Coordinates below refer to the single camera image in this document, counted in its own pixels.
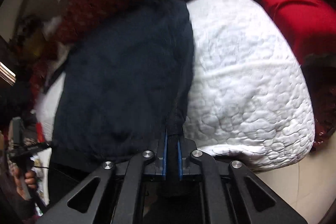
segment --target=metal screw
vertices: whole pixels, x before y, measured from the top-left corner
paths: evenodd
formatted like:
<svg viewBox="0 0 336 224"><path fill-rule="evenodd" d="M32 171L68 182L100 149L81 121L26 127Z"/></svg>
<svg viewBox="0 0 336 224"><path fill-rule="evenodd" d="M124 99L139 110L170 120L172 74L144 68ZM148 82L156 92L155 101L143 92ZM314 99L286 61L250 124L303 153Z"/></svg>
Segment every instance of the metal screw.
<svg viewBox="0 0 336 224"><path fill-rule="evenodd" d="M154 155L154 153L150 150L146 150L142 153L142 155L145 157L145 158L150 158Z"/></svg>
<svg viewBox="0 0 336 224"><path fill-rule="evenodd" d="M104 169L111 169L113 167L113 163L110 161L104 162L103 163L103 168Z"/></svg>
<svg viewBox="0 0 336 224"><path fill-rule="evenodd" d="M203 155L203 152L200 151L200 150L194 150L194 151L192 152L192 154L193 154L194 157L200 157L200 156Z"/></svg>
<svg viewBox="0 0 336 224"><path fill-rule="evenodd" d="M234 160L231 165L233 168L240 168L243 164L239 160Z"/></svg>

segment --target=blue strip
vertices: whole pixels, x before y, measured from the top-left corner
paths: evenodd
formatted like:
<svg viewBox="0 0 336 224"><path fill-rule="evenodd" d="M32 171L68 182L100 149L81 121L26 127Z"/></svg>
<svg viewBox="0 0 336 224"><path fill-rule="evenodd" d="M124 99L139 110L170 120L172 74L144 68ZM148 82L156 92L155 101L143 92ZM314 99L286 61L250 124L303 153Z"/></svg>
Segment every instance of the blue strip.
<svg viewBox="0 0 336 224"><path fill-rule="evenodd" d="M163 167L162 167L162 176L163 176L163 179L166 180L166 165L167 165L167 139L168 139L168 136L167 136L167 133L166 133L166 136L165 136L165 148L163 150Z"/></svg>
<svg viewBox="0 0 336 224"><path fill-rule="evenodd" d="M177 152L178 152L178 175L180 177L180 180L182 180L183 172L182 172L182 153L181 153L180 140L177 143Z"/></svg>

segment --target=black cable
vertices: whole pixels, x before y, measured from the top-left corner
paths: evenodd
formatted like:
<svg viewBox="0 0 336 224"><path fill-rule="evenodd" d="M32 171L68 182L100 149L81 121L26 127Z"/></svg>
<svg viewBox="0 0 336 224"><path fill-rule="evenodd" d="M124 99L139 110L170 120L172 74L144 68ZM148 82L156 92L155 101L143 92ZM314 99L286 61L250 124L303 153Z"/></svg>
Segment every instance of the black cable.
<svg viewBox="0 0 336 224"><path fill-rule="evenodd" d="M34 165L34 167L36 167L36 168L45 168L45 169L49 169L49 167L44 167L44 166L35 166L35 165ZM60 172L61 174L63 174L63 175L65 175L66 177L68 177L69 179L72 179L73 181L75 181L75 182L77 182L77 183L80 183L80 181L78 181L78 180L76 180L76 179L70 177L69 175L63 173L62 171L60 171L60 170L58 170L58 169L56 169L56 168L52 168L52 169L55 170L55 171L57 171L57 172Z"/></svg>

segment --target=triangular cutout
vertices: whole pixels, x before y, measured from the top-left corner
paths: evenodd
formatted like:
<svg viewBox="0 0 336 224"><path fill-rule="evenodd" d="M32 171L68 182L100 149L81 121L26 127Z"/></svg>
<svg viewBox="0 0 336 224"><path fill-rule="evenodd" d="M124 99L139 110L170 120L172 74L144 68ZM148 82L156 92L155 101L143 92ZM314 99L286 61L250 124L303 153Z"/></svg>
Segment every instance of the triangular cutout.
<svg viewBox="0 0 336 224"><path fill-rule="evenodd" d="M244 178L253 205L258 212L262 212L275 205L275 200L266 193L251 177Z"/></svg>
<svg viewBox="0 0 336 224"><path fill-rule="evenodd" d="M68 207L86 213L96 192L100 178L91 180L80 192L68 201Z"/></svg>

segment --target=beige floor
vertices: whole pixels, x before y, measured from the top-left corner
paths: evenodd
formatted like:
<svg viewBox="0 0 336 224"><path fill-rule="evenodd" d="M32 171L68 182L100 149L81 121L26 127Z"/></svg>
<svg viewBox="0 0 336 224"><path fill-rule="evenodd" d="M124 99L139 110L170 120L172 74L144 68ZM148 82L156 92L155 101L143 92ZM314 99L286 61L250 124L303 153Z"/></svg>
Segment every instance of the beige floor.
<svg viewBox="0 0 336 224"><path fill-rule="evenodd" d="M258 175L308 224L317 224L336 198L336 134L327 147L297 164Z"/></svg>

